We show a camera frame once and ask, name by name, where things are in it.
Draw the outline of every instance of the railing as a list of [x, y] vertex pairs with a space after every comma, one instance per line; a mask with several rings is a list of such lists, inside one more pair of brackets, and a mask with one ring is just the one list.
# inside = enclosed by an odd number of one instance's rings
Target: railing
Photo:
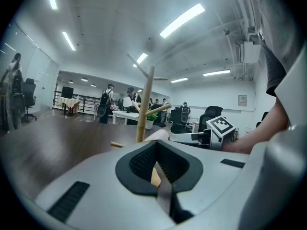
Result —
[[[61, 91], [54, 91], [53, 96], [53, 107], [64, 109], [63, 105], [59, 105], [59, 98], [61, 97]], [[72, 94], [73, 99], [80, 100], [78, 112], [79, 113], [87, 113], [94, 114], [94, 105], [100, 102], [100, 98], [85, 96], [81, 94]]]

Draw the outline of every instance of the brown tabletop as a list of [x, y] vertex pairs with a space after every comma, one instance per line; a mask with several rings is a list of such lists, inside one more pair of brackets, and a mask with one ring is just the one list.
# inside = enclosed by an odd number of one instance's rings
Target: brown tabletop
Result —
[[[89, 123], [61, 117], [33, 122], [0, 138], [1, 163], [16, 187], [30, 199], [83, 160], [134, 144], [136, 126]], [[160, 127], [145, 131], [148, 137]]]

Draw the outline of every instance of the green plant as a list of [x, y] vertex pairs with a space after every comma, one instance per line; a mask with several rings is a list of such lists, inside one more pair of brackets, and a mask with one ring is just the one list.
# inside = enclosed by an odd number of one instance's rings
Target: green plant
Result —
[[148, 121], [154, 121], [154, 120], [156, 120], [157, 118], [158, 118], [157, 113], [150, 114], [150, 115], [147, 116], [147, 120], [148, 120]]

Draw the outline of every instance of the white pot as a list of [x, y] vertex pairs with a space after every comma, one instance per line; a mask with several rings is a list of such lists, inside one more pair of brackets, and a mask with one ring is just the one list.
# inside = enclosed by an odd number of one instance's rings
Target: white pot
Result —
[[153, 127], [154, 121], [146, 120], [146, 129], [151, 129]]

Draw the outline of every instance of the air conditioner unit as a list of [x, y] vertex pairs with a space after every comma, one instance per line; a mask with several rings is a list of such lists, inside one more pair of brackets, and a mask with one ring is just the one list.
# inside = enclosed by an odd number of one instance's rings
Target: air conditioner unit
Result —
[[235, 43], [236, 59], [241, 63], [257, 63], [260, 56], [261, 45], [253, 42]]

